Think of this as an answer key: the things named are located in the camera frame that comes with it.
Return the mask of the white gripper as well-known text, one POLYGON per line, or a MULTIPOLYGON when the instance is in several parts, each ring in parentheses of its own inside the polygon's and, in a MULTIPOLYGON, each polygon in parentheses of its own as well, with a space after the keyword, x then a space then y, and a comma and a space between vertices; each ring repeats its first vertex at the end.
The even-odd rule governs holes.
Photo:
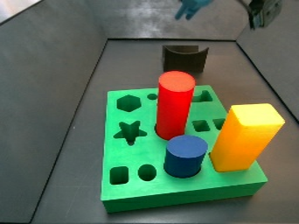
POLYGON ((283 0, 253 0, 249 4, 250 28, 265 28, 274 22, 282 8, 283 0))

